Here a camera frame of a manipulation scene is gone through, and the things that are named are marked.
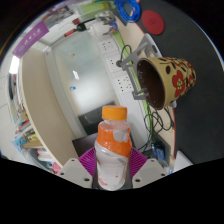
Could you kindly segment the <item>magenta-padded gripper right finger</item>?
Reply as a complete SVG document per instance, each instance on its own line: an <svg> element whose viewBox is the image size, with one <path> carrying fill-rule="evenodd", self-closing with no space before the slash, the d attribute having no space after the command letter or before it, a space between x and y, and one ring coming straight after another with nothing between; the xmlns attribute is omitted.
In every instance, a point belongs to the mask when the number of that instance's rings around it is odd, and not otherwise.
<svg viewBox="0 0 224 224"><path fill-rule="evenodd" d="M129 173L133 188L140 188L166 176L166 172L156 159L147 159L132 148L129 158Z"/></svg>

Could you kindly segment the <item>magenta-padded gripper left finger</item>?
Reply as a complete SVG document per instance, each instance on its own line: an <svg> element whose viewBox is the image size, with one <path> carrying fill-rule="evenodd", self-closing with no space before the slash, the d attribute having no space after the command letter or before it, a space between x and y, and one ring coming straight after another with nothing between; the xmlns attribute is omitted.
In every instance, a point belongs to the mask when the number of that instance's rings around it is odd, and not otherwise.
<svg viewBox="0 0 224 224"><path fill-rule="evenodd" d="M95 149L89 149L79 158L70 158L58 172L58 176L78 186L96 189L98 180Z"/></svg>

